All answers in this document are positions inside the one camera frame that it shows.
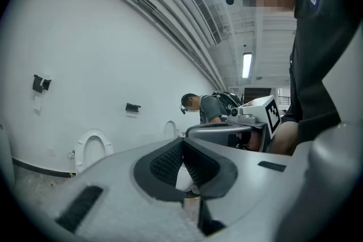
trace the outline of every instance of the dark t-shirt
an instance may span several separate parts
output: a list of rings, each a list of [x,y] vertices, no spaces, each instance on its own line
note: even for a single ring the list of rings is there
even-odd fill
[[[207,123],[216,117],[228,115],[223,103],[212,96],[202,97],[200,102],[200,121]]]
[[[340,122],[322,79],[345,51],[360,18],[349,13],[343,0],[297,0],[294,16],[297,29],[290,56],[292,104],[282,122],[298,122],[301,143]]]

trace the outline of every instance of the wall outlet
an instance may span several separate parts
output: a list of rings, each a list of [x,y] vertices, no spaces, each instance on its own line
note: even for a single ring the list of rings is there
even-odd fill
[[[52,148],[49,148],[49,149],[48,149],[48,153],[49,153],[49,155],[50,155],[50,156],[52,156],[52,157],[55,157],[55,156],[56,156],[56,151],[55,151],[54,149],[52,149]]]

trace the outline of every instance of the rectangular light fixture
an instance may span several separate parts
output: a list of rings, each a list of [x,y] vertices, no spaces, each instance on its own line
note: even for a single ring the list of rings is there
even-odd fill
[[[243,54],[243,71],[242,78],[247,79],[250,74],[250,68],[252,64],[252,54],[244,53]]]

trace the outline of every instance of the gray shirt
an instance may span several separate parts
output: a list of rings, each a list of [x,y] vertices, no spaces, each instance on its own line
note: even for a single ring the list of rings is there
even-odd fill
[[[212,96],[202,97],[200,103],[200,121],[208,123],[216,117],[228,115],[227,110],[223,103],[217,98]]]

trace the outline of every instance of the toilet water valve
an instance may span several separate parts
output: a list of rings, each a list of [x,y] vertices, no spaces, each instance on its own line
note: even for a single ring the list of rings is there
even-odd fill
[[[74,159],[74,155],[75,155],[74,150],[72,152],[68,152],[68,158],[69,159]]]

